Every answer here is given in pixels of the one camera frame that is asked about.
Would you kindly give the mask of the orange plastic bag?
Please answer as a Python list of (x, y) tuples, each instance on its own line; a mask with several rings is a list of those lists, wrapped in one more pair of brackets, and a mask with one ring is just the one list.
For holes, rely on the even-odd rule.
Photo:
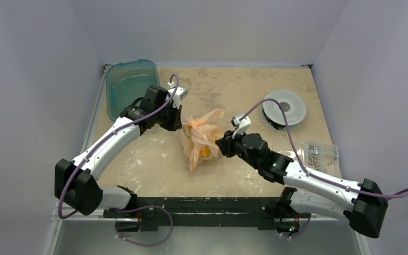
[(191, 172), (202, 162), (219, 159), (220, 149), (216, 141), (223, 137), (224, 131), (214, 121), (223, 116), (223, 109), (215, 109), (200, 118), (189, 117), (182, 122), (179, 137)]

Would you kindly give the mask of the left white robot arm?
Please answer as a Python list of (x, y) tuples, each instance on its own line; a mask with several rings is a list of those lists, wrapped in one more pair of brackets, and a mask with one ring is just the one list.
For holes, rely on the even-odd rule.
[(98, 180), (122, 150), (155, 125), (167, 131), (182, 128), (181, 101), (188, 91), (172, 83), (169, 89), (149, 86), (143, 97), (126, 106), (111, 128), (93, 145), (72, 160), (61, 159), (55, 166), (55, 197), (61, 219), (65, 203), (75, 213), (90, 215), (97, 209), (116, 208), (123, 217), (137, 212), (135, 194), (128, 188), (101, 188)]

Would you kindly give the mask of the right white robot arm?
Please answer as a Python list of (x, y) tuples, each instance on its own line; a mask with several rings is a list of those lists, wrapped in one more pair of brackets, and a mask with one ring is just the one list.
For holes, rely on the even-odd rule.
[(297, 160), (271, 150), (258, 133), (234, 135), (227, 131), (216, 145), (223, 156), (239, 157), (266, 181), (315, 194), (321, 201), (314, 207), (315, 214), (346, 218), (356, 232), (379, 237), (388, 201), (375, 181), (366, 178), (359, 183), (302, 167)]

